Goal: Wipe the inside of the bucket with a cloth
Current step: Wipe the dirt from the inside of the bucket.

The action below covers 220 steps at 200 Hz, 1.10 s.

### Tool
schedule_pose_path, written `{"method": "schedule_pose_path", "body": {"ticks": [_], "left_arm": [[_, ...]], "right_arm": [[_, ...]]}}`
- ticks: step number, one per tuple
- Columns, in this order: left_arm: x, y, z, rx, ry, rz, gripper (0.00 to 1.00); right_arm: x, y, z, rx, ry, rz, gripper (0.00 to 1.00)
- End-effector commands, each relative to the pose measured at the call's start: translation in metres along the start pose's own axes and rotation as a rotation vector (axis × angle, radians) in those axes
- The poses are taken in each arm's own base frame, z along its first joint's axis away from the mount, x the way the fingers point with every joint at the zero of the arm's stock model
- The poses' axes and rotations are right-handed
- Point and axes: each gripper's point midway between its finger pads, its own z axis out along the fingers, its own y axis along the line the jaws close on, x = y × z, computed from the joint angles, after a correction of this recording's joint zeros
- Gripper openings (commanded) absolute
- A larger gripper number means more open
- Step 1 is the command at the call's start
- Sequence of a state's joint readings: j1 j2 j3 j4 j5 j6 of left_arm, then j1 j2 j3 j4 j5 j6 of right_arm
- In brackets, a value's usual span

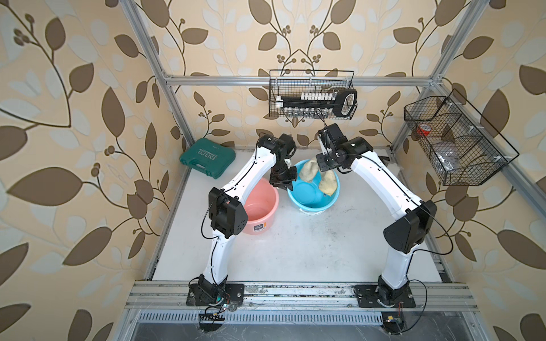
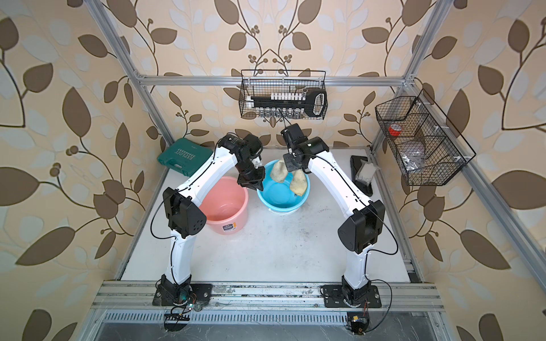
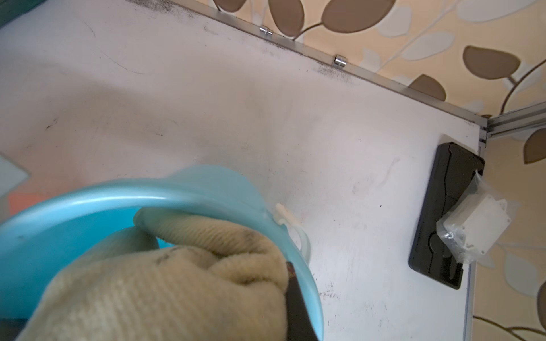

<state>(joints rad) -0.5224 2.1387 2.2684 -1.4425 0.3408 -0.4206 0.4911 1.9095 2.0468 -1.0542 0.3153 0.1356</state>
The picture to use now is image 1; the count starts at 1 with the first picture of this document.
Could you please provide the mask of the blue plastic bucket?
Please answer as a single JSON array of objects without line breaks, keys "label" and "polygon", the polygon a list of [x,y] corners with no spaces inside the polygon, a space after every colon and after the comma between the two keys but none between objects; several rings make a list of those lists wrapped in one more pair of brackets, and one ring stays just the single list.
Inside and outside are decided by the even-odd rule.
[{"label": "blue plastic bucket", "polygon": [[331,173],[337,184],[336,191],[331,196],[323,193],[319,188],[322,180],[322,173],[320,172],[315,175],[310,183],[301,180],[300,177],[292,183],[292,190],[288,190],[288,196],[301,212],[308,215],[318,215],[336,203],[341,185],[338,176],[334,172]]}]

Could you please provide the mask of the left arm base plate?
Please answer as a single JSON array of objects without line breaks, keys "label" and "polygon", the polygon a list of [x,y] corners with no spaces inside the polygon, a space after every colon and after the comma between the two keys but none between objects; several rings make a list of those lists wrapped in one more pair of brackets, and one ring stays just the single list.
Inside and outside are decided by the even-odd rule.
[{"label": "left arm base plate", "polygon": [[186,299],[187,306],[209,307],[227,305],[229,308],[239,307],[245,297],[244,284],[225,284],[205,288],[199,284],[191,284]]}]

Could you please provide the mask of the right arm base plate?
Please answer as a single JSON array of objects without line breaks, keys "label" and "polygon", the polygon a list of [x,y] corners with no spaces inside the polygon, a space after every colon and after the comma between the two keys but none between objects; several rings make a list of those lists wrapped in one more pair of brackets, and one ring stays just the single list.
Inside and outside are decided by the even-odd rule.
[{"label": "right arm base plate", "polygon": [[353,292],[359,308],[415,308],[417,305],[408,283],[398,289],[387,285],[356,285]]}]

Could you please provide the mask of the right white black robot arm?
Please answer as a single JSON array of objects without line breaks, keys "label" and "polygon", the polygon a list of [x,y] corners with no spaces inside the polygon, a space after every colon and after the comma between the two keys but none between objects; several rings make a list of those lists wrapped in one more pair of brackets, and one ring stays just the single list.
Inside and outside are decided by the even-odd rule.
[{"label": "right white black robot arm", "polygon": [[319,130],[317,135],[321,146],[317,155],[320,170],[354,172],[374,190],[394,218],[394,223],[383,230],[389,250],[375,290],[375,298],[381,305],[392,306],[409,292],[412,257],[432,227],[437,206],[405,187],[365,139],[349,140],[337,124]]}]

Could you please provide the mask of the yellow cloth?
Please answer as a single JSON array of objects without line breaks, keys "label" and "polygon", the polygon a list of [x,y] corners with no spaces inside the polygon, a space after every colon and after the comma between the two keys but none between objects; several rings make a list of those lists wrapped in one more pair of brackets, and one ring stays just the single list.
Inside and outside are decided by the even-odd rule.
[{"label": "yellow cloth", "polygon": [[326,196],[332,196],[338,189],[336,175],[332,170],[321,171],[316,159],[307,161],[299,172],[299,178],[305,183],[312,183],[317,175],[321,176],[319,190]]}]

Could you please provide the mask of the pink plastic bucket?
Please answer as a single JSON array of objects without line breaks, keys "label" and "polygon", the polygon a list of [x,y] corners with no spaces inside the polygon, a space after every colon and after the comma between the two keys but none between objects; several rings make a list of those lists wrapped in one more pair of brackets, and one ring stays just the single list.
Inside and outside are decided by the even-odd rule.
[{"label": "pink plastic bucket", "polygon": [[243,232],[258,235],[269,230],[274,223],[279,199],[278,190],[265,178],[260,179],[245,203],[248,221]]}]

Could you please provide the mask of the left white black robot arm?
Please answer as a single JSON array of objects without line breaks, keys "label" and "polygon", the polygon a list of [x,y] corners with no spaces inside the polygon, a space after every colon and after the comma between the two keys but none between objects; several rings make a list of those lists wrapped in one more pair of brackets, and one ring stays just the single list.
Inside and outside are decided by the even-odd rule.
[{"label": "left white black robot arm", "polygon": [[223,188],[210,190],[207,214],[213,230],[209,238],[212,246],[206,268],[198,280],[199,287],[209,296],[215,297],[225,288],[231,248],[248,222],[244,204],[250,193],[267,172],[273,187],[293,189],[297,168],[289,166],[287,161],[296,150],[290,135],[277,138],[265,134],[258,139],[253,156],[239,173]]}]

